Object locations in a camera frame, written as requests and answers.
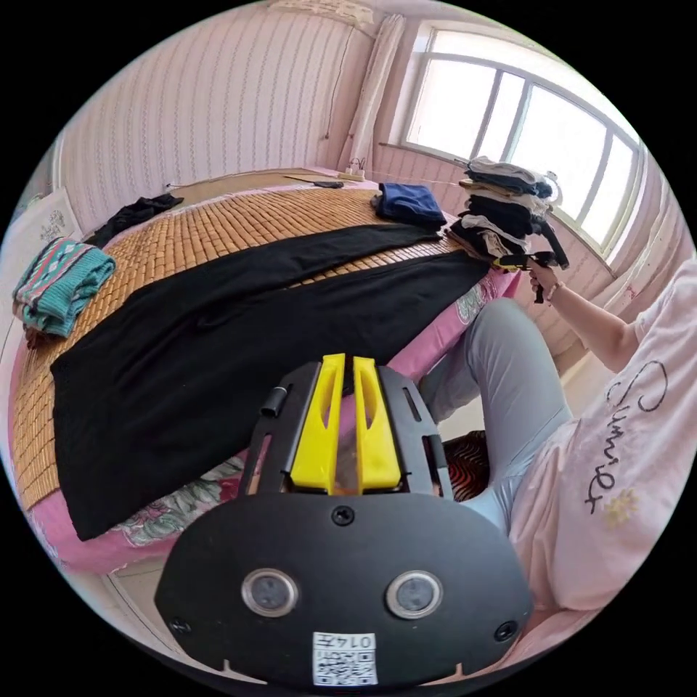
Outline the person's right hand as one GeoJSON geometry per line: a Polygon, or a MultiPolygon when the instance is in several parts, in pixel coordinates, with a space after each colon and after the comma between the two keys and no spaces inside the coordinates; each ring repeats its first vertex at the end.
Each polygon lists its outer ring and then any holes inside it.
{"type": "Polygon", "coordinates": [[[537,262],[529,262],[529,279],[536,303],[552,306],[566,289],[552,268],[540,266],[537,262]]]}

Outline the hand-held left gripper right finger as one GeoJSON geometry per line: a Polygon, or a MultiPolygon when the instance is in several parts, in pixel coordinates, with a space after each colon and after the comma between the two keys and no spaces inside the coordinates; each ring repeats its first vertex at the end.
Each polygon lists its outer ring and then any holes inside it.
{"type": "Polygon", "coordinates": [[[371,358],[356,357],[353,366],[358,492],[394,490],[402,471],[378,370],[371,358]]]}

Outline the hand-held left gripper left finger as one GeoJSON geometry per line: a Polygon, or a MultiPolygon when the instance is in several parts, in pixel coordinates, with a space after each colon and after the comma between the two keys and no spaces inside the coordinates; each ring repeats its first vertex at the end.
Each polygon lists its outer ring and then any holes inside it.
{"type": "Polygon", "coordinates": [[[344,354],[322,358],[290,471],[297,489],[334,492],[344,372],[344,354]]]}

